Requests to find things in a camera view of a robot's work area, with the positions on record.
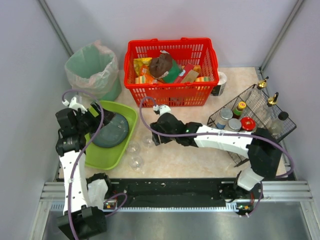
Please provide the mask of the blue ceramic plate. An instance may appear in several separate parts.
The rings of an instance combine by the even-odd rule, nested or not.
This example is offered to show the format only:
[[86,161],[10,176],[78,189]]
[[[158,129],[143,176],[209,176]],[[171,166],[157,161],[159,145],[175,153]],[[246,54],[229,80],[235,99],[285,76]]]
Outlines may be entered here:
[[122,143],[128,133],[129,123],[127,119],[116,113],[113,119],[101,128],[92,142],[101,148],[112,148]]

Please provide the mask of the silver lid jar blue label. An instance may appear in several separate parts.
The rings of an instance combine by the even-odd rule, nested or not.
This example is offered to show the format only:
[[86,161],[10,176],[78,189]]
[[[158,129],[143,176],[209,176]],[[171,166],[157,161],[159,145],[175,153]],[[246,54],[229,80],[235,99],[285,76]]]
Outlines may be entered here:
[[231,132],[239,132],[242,128],[242,123],[240,120],[236,118],[231,118],[228,123],[225,126],[226,131],[231,131]]

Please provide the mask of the yellow cap sauce bottle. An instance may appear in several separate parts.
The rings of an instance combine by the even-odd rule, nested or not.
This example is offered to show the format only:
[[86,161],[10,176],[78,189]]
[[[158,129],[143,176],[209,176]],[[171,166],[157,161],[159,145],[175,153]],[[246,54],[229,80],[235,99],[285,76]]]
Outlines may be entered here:
[[232,110],[233,118],[239,119],[246,107],[247,104],[244,101],[240,101]]

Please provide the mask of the red lid sauce jar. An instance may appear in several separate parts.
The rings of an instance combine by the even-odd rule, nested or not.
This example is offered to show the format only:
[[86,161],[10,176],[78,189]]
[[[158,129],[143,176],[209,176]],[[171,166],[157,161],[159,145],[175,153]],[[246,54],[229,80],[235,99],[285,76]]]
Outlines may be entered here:
[[256,122],[251,117],[243,117],[241,120],[241,129],[243,131],[252,132],[256,128]]

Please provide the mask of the clear bottle with gold pourer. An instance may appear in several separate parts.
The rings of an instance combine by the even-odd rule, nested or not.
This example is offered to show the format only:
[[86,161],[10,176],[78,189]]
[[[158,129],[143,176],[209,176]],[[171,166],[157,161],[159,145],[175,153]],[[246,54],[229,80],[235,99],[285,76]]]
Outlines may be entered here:
[[250,100],[250,106],[254,107],[260,99],[263,97],[263,89],[265,89],[268,85],[268,79],[269,76],[264,78],[263,80],[259,81],[257,86],[254,87],[251,91],[250,97],[248,100]]

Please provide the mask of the dark vinegar bottle black cap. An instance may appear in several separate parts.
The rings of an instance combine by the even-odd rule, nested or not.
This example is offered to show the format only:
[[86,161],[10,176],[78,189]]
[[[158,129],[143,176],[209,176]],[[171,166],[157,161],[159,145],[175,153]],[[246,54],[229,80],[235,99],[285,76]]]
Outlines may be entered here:
[[278,114],[277,118],[271,119],[266,127],[271,135],[277,136],[284,129],[284,122],[289,117],[289,114],[286,111],[282,111]]

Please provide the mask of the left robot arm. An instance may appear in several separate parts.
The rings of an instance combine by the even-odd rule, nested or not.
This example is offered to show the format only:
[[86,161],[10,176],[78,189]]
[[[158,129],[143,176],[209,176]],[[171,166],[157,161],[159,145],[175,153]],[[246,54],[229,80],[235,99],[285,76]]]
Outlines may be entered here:
[[89,198],[85,151],[92,141],[85,136],[92,133],[96,137],[116,113],[94,102],[91,106],[98,113],[94,116],[77,97],[62,103],[65,108],[55,114],[60,126],[55,150],[63,168],[65,187],[63,216],[58,219],[58,227],[71,240],[85,240],[106,231],[103,211],[92,206]]

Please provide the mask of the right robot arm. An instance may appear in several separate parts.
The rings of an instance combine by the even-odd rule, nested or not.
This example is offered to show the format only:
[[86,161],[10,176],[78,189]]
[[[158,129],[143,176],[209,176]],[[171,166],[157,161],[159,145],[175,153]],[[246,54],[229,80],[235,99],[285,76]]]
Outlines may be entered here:
[[150,124],[155,145],[176,142],[185,147],[213,148],[243,156],[250,166],[241,170],[225,199],[237,199],[249,193],[265,178],[277,175],[282,151],[268,130],[257,128],[254,132],[231,132],[209,127],[198,122],[183,123],[167,105],[155,105],[153,111],[159,116]]

